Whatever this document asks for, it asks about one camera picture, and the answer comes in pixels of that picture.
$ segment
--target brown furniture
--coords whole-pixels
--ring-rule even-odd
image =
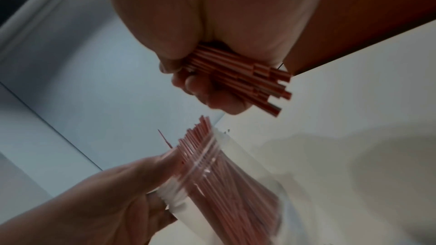
[[[300,74],[434,19],[436,0],[321,0],[284,63]]]

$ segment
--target jar filled with red sticks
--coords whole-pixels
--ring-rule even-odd
[[[208,118],[177,148],[182,169],[158,194],[208,244],[308,244],[282,186]]]

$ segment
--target transparent container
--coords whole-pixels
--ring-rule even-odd
[[[207,244],[309,244],[285,190],[262,165],[214,128],[200,140],[180,140],[183,169],[158,190],[181,222]]]

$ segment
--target hand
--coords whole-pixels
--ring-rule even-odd
[[[112,0],[132,34],[159,57],[173,84],[210,108],[229,114],[249,104],[216,89],[201,75],[181,69],[199,42],[219,41],[233,51],[269,65],[283,61],[318,0]]]
[[[4,245],[144,245],[176,221],[151,192],[178,169],[174,151],[115,167],[0,226]]]

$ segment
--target bundle of red sticks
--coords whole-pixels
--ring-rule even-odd
[[[224,245],[270,244],[279,226],[279,199],[222,152],[209,118],[202,116],[187,131],[178,150],[183,167],[174,176],[177,185],[163,192],[183,189]]]
[[[228,51],[199,45],[183,66],[190,72],[207,74],[218,86],[275,117],[281,108],[269,103],[269,97],[291,99],[292,94],[279,83],[289,83],[290,73]]]

